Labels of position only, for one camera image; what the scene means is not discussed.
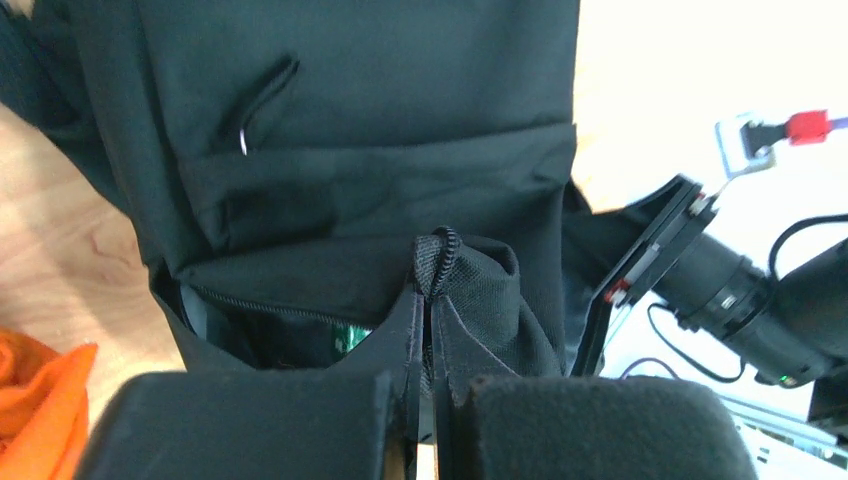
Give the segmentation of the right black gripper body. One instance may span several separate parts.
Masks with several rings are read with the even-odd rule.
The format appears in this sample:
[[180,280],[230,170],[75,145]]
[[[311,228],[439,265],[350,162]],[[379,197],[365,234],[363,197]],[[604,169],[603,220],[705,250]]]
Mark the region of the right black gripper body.
[[634,304],[653,291],[678,325],[704,330],[756,371],[756,381],[813,384],[812,424],[847,421],[847,243],[840,241],[780,276],[776,260],[795,234],[844,223],[846,215],[792,224],[773,243],[767,270],[705,233],[716,195],[678,176],[670,200],[610,272],[602,303]]

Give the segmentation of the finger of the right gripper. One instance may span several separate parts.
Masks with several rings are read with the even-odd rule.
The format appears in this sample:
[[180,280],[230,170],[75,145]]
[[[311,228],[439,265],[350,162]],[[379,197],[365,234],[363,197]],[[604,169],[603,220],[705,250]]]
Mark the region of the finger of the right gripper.
[[612,305],[593,299],[586,314],[586,325],[571,369],[572,377],[595,376],[599,372],[604,344],[609,331]]
[[596,290],[685,187],[686,179],[677,175],[629,205],[594,213],[576,184],[569,183],[563,198],[563,284]]

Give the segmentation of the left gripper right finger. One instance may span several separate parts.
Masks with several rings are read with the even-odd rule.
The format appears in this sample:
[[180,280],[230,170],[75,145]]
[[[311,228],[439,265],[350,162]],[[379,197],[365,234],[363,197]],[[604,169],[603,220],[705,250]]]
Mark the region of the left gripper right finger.
[[656,377],[520,377],[462,324],[430,313],[440,479],[753,479],[709,388]]

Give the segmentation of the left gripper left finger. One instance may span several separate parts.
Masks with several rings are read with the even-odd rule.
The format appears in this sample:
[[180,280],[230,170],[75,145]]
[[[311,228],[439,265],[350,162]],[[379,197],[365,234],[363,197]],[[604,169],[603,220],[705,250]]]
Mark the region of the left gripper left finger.
[[79,479],[412,479],[425,302],[325,370],[160,372],[127,381]]

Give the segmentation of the green Treehouse book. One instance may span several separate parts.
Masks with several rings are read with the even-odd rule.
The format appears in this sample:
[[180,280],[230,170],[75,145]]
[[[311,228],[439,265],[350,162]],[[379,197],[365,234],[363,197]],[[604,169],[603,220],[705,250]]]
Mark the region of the green Treehouse book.
[[334,325],[331,330],[332,353],[340,360],[354,350],[371,333],[370,329],[351,325]]

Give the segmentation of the black backpack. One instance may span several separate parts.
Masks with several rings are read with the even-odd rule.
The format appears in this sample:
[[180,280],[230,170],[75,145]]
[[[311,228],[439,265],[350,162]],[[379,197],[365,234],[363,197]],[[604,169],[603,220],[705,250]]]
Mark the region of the black backpack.
[[334,325],[447,298],[570,377],[576,1],[1,5],[1,102],[131,221],[193,371],[327,369]]

